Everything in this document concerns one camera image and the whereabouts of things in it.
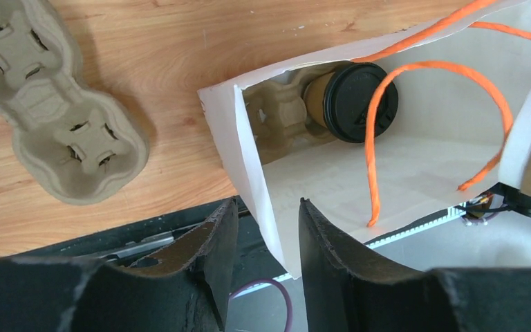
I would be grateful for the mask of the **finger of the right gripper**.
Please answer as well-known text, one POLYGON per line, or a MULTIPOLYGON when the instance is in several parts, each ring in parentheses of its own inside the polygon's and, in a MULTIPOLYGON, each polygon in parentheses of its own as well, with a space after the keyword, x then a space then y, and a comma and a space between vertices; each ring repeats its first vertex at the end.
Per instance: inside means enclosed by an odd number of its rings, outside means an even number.
POLYGON ((502 183, 494 186, 494 193, 503 197, 503 203, 511 211, 531 218, 531 196, 502 183))

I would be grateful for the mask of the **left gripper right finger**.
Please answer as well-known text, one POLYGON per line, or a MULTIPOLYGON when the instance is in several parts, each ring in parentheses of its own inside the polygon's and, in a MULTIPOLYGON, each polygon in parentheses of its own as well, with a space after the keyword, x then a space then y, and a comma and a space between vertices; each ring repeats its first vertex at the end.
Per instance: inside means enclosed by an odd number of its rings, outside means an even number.
POLYGON ((299 206, 310 331, 531 331, 531 268, 434 268, 392 261, 299 206))

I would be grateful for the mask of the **black plastic cup lid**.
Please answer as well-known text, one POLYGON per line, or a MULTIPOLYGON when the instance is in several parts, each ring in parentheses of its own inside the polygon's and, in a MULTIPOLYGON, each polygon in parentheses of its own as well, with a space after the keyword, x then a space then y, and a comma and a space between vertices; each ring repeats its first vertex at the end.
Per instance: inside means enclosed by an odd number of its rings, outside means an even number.
POLYGON ((369 105, 386 76, 373 63, 348 64, 332 73, 324 91, 322 118, 334 137, 349 143, 365 141, 369 105))

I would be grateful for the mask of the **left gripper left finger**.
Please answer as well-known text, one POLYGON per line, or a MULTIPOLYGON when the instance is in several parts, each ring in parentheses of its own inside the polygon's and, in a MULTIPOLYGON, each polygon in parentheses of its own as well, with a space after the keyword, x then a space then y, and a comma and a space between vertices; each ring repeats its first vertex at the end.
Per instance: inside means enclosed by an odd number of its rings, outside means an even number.
POLYGON ((130 266, 86 257, 0 258, 0 331, 223 331, 238 203, 130 266))

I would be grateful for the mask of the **single pulp cup carrier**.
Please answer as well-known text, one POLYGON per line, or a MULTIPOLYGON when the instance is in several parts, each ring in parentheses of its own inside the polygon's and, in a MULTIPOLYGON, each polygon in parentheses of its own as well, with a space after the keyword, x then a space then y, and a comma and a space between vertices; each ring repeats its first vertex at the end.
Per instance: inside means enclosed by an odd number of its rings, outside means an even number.
POLYGON ((243 91, 262 165, 336 140, 308 115, 303 96, 313 80, 346 65, 340 61, 286 71, 243 91))

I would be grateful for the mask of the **kraft paper takeout bag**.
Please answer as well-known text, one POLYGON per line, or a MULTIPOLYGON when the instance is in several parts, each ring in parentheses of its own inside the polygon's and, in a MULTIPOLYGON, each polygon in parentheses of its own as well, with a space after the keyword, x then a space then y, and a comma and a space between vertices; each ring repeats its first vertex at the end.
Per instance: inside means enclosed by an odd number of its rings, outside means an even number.
MULTIPOLYGON (((496 1, 378 64, 388 72, 426 60, 462 64, 484 75, 517 115, 531 89, 531 41, 475 28, 476 21, 531 31, 531 1, 496 1)), ((407 71, 395 79, 398 111, 375 141, 381 206, 374 226, 367 225, 371 197, 363 145, 336 140, 298 148, 268 164, 260 160, 244 91, 289 71, 374 54, 427 27, 422 23, 301 55, 198 92, 227 175, 259 224, 268 250, 292 276, 301 275, 301 198, 365 242, 462 203, 498 181, 493 170, 469 189, 459 190, 499 151, 503 123, 499 108, 479 85, 438 68, 407 71)))

